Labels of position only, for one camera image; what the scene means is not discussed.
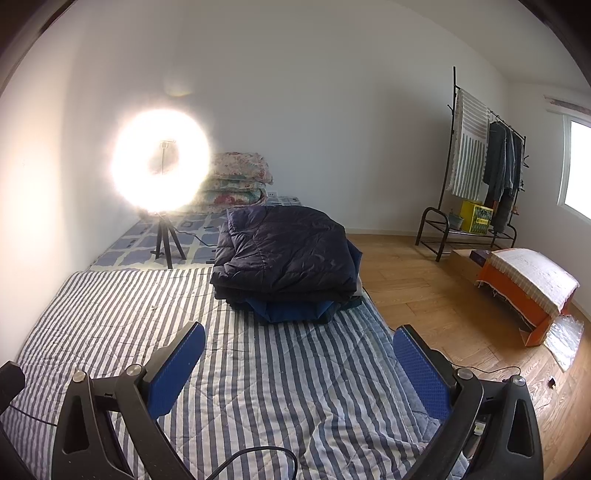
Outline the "navy puffer jacket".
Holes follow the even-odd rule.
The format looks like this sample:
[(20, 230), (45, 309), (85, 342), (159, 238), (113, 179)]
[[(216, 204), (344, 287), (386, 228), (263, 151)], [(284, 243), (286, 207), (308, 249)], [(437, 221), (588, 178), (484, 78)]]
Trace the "navy puffer jacket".
[(255, 206), (226, 212), (211, 284), (230, 302), (344, 302), (356, 293), (361, 252), (345, 228), (304, 206)]

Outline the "black clothes rack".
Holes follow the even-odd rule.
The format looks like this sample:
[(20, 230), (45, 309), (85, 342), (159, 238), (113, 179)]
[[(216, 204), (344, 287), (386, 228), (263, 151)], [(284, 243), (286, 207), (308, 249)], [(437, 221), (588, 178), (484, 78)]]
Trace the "black clothes rack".
[(453, 244), (486, 239), (493, 249), (513, 247), (512, 224), (524, 191), (526, 137), (484, 102), (454, 86), (444, 180), (435, 206), (422, 214), (415, 238), (440, 260)]

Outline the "dark hanging clothes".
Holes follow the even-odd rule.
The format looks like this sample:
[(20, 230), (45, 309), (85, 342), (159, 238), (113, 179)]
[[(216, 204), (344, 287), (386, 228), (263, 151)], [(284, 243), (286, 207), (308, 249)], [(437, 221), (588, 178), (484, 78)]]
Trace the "dark hanging clothes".
[(521, 187), (524, 139), (505, 123), (489, 126), (484, 183), (488, 186), (484, 205), (494, 210), (491, 226), (503, 233), (509, 223)]

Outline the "orange covered bench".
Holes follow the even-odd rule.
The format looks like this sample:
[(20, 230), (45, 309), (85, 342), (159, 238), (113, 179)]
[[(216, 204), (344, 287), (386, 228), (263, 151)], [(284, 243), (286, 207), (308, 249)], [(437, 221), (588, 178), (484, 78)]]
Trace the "orange covered bench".
[(568, 312), (579, 282), (545, 255), (526, 248), (490, 253), (476, 284), (487, 285), (508, 301), (525, 321), (525, 346), (541, 345), (553, 322)]

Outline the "striped blue white mattress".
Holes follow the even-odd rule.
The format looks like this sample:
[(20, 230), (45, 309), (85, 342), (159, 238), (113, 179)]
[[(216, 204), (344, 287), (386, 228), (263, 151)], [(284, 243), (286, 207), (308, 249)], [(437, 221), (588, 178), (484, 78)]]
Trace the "striped blue white mattress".
[(217, 300), (206, 268), (83, 271), (28, 336), (26, 385), (1, 418), (32, 473), (50, 475), (76, 370), (115, 376), (190, 321), (204, 325), (204, 353), (158, 423), (198, 479), (400, 479), (440, 427), (368, 297), (326, 324), (270, 325)]

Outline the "brown cardboard box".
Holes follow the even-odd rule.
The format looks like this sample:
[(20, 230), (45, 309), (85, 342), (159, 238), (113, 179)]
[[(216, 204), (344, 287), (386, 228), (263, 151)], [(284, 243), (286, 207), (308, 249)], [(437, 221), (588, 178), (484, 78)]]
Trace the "brown cardboard box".
[(475, 284), (490, 254), (490, 250), (484, 249), (459, 249), (452, 251), (448, 261), (452, 270)]

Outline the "yellow green box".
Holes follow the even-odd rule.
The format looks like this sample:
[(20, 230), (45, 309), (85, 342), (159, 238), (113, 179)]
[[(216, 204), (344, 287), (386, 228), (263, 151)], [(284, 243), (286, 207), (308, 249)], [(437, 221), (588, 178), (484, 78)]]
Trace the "yellow green box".
[(460, 217), (463, 219), (461, 229), (467, 233), (485, 235), (489, 231), (493, 213), (491, 208), (464, 200), (460, 210)]

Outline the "blue folded garment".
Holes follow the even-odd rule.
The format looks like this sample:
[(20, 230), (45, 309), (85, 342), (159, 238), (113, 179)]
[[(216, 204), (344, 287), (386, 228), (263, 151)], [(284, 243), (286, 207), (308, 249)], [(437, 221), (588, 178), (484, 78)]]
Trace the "blue folded garment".
[(351, 241), (348, 242), (349, 254), (356, 268), (356, 292), (352, 298), (345, 302), (335, 301), (288, 301), (271, 303), (269, 301), (249, 298), (245, 303), (238, 304), (236, 308), (252, 311), (254, 317), (260, 321), (277, 324), (284, 322), (311, 322), (326, 324), (332, 321), (336, 313), (361, 305), (363, 297), (363, 284), (360, 276), (363, 253), (356, 248)]

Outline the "window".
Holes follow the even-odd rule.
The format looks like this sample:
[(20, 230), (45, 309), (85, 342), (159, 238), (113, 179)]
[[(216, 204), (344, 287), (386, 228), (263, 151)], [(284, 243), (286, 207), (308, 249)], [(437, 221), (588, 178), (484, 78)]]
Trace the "window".
[(563, 161), (558, 204), (590, 223), (590, 122), (563, 117)]

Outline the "floral folded quilt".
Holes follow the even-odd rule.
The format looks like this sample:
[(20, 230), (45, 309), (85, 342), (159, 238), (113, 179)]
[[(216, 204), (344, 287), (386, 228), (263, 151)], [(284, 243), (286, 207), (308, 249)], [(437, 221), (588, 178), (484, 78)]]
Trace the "floral folded quilt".
[(273, 175), (259, 153), (222, 152), (211, 158), (211, 169), (185, 212), (211, 213), (266, 203)]

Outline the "striped hanging towel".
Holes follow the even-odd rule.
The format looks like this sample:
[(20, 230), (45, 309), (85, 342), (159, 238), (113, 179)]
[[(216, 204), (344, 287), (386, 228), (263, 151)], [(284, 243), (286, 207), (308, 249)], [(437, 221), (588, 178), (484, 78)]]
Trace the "striped hanging towel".
[(489, 136), (489, 109), (465, 89), (458, 88), (446, 190), (476, 202), (483, 184)]

